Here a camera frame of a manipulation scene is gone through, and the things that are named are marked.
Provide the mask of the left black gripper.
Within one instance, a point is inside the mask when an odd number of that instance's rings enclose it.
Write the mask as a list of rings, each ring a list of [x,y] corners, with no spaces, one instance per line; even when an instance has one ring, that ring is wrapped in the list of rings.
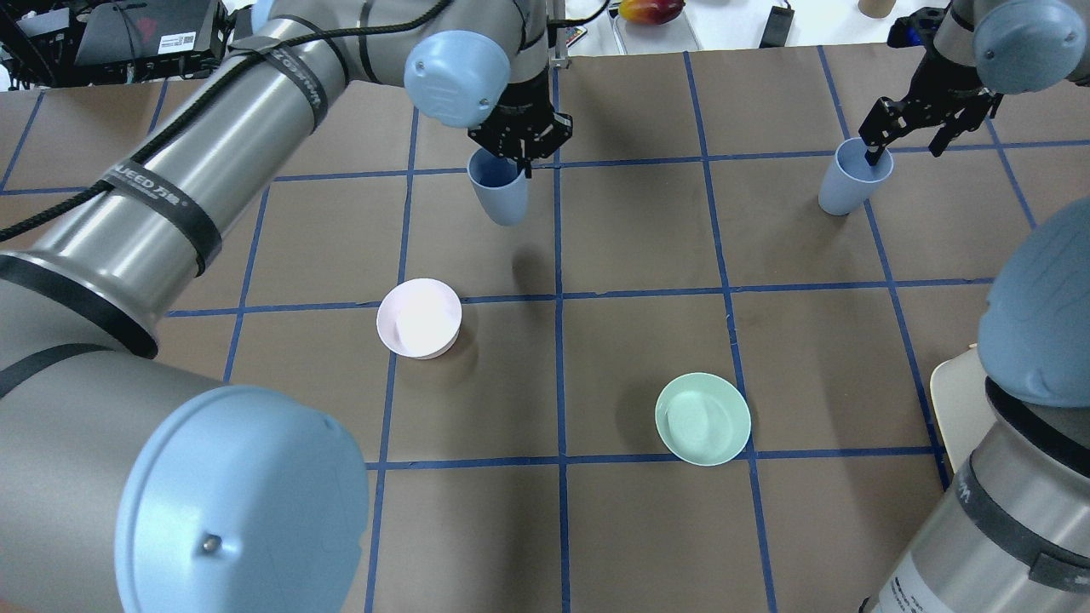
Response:
[[[552,157],[572,133],[572,117],[552,103],[549,72],[509,84],[491,116],[468,129],[479,147],[517,163],[526,180],[533,178],[533,163]]]

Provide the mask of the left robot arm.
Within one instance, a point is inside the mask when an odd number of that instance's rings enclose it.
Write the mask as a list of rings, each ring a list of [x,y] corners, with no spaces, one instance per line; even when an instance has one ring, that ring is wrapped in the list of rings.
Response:
[[[159,318],[354,81],[528,166],[570,136],[545,1],[261,1],[178,112],[3,252],[3,604],[338,612],[358,441],[283,393],[159,364]]]

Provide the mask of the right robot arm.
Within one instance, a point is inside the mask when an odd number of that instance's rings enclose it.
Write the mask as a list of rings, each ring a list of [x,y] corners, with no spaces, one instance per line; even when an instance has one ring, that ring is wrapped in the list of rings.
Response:
[[[860,125],[868,163],[930,127],[938,156],[1006,96],[1087,86],[1086,1],[950,1],[887,43],[924,55]],[[1056,212],[994,279],[977,341],[994,424],[862,612],[1087,610],[1087,214]]]

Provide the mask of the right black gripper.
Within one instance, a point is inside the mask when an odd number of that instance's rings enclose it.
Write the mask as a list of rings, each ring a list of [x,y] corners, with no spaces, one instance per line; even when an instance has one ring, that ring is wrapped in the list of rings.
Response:
[[[997,115],[1004,94],[985,86],[976,67],[958,65],[923,45],[883,48],[895,55],[915,52],[920,63],[903,98],[880,97],[860,125],[858,135],[865,142],[869,166],[876,167],[896,140],[916,129],[937,128],[929,152],[941,157],[954,140]]]

